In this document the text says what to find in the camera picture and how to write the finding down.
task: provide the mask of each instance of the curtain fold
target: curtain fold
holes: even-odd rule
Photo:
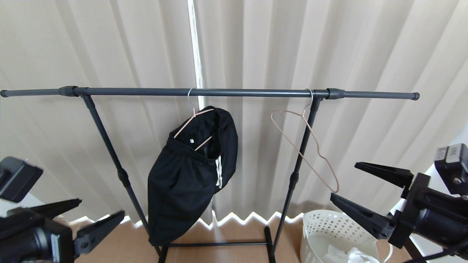
[[[401,190],[355,169],[357,161],[425,172],[467,122],[466,1],[0,2],[1,89],[194,88],[192,41],[204,88],[419,92],[414,101],[324,100],[313,126],[340,180],[339,194],[386,213]],[[191,115],[186,97],[95,96],[97,109],[147,212],[147,175],[168,133]],[[280,212],[297,153],[270,120],[302,112],[308,98],[207,97],[239,134],[237,170],[203,215],[265,219]],[[82,198],[73,220],[137,214],[80,98],[0,100],[0,154],[44,168],[32,194],[44,203]],[[274,116],[299,146],[305,124]],[[305,156],[326,181],[311,138]],[[330,191],[303,162],[288,216],[330,208]]]

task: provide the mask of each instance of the empty hanger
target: empty hanger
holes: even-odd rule
[[[200,115],[200,114],[204,114],[208,111],[212,111],[213,109],[209,109],[209,110],[204,110],[204,111],[201,111],[199,113],[195,113],[195,106],[193,106],[192,102],[190,101],[190,91],[192,91],[194,88],[191,88],[189,90],[189,92],[187,93],[187,100],[189,101],[190,105],[192,105],[192,109],[193,109],[193,115],[192,117],[190,117],[190,119],[182,126],[182,128],[180,128],[180,130],[174,135],[174,138],[177,137],[177,135],[179,135],[179,133],[189,124],[189,122],[191,122],[193,120],[193,118],[195,118],[196,116]],[[208,139],[206,139],[202,144],[200,144],[196,149],[200,149],[201,146],[203,146],[207,141],[209,141],[211,138],[213,138],[213,136],[210,136]]]
[[[336,177],[335,175],[335,171],[333,170],[330,162],[327,160],[327,158],[325,158],[322,154],[320,154],[320,147],[319,147],[319,142],[317,140],[317,137],[315,136],[314,134],[314,131],[312,130],[312,127],[310,127],[309,123],[307,122],[307,119],[304,117],[305,113],[306,113],[306,109],[307,107],[312,103],[312,100],[314,98],[314,95],[312,94],[312,90],[310,89],[307,89],[309,92],[310,92],[310,102],[309,104],[306,105],[306,107],[304,108],[304,111],[302,112],[302,115],[297,113],[297,112],[293,112],[293,111],[290,111],[290,110],[284,110],[284,111],[280,111],[280,110],[274,110],[272,113],[271,113],[271,120],[273,121],[273,123],[275,124],[275,126],[278,128],[278,130],[281,132],[281,134],[286,138],[286,140],[289,141],[289,143],[294,147],[294,149],[296,150],[296,152],[299,153],[299,155],[302,157],[302,159],[306,162],[306,164],[312,169],[312,171],[314,171],[314,173],[320,178],[320,180],[328,187],[328,189],[330,189],[330,191],[334,192],[334,193],[338,193],[338,191],[340,190],[340,184],[338,183],[338,178]],[[309,163],[309,161],[307,161],[307,159],[304,157],[304,155],[299,151],[299,149],[296,147],[296,145],[294,145],[294,143],[286,136],[286,134],[283,132],[283,130],[278,126],[278,124],[275,122],[275,120],[273,119],[273,113],[275,112],[279,112],[281,115],[285,114],[286,112],[289,112],[289,113],[293,113],[297,116],[300,116],[302,118],[302,120],[304,120],[304,122],[306,123],[307,125],[307,128],[310,130],[310,133],[312,134],[312,136],[314,137],[314,140],[315,140],[315,143],[317,144],[317,153],[319,154],[320,158],[324,159],[328,166],[330,167],[330,170],[331,170],[331,173],[333,174],[333,177],[335,178],[335,181],[336,181],[336,190],[333,190],[326,182],[325,180],[320,177],[320,175],[317,173],[317,171],[312,167],[312,165]]]

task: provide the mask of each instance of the drawstring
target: drawstring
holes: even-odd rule
[[[219,186],[219,189],[223,187],[223,167],[221,165],[221,155],[215,160],[216,163],[216,173],[218,174],[218,181],[216,182],[216,186]]]

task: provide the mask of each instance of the garment rack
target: garment rack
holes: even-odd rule
[[[102,124],[101,118],[96,110],[92,95],[128,95],[128,96],[187,96],[189,88],[81,88],[77,86],[66,86],[56,89],[25,89],[25,90],[2,90],[0,95],[4,98],[15,96],[40,96],[40,95],[62,95],[68,97],[81,97],[86,104],[91,117],[96,124],[96,127],[109,151],[109,154],[117,168],[117,176],[122,182],[122,185],[127,190],[130,200],[135,207],[141,222],[149,234],[148,221],[138,203],[138,200],[133,192],[132,186],[128,179],[128,174],[120,164],[117,154],[112,146],[112,143],[107,135],[106,129]],[[194,89],[191,91],[191,96],[226,96],[226,97],[296,97],[307,98],[310,97],[309,90],[293,90],[293,89]],[[310,113],[307,122],[312,127],[315,115],[317,114],[320,102],[323,99],[336,100],[342,98],[382,98],[382,99],[406,99],[417,100],[419,93],[398,93],[398,92],[371,92],[371,91],[345,91],[337,88],[328,89],[315,89],[312,90],[313,100],[310,106]],[[300,152],[304,154],[309,140],[310,131],[306,127],[302,142],[300,145]],[[276,237],[273,242],[271,238],[270,228],[265,227],[265,241],[251,241],[251,242],[218,242],[218,243],[189,243],[189,244],[174,244],[170,243],[162,246],[162,249],[155,247],[159,255],[158,263],[164,263],[169,248],[174,247],[214,247],[214,246],[242,246],[242,245],[266,245],[269,263],[276,263],[275,251],[278,246],[281,230],[285,223],[286,213],[293,196],[294,188],[299,180],[299,168],[302,163],[300,154],[297,156],[296,165],[289,179],[289,189],[286,195],[285,204],[281,213]]]

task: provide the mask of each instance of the black garment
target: black garment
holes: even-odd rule
[[[149,242],[153,246],[182,236],[234,174],[238,140],[234,121],[223,109],[203,110],[207,109],[213,110],[193,118],[176,138],[187,121],[169,134],[149,173]]]

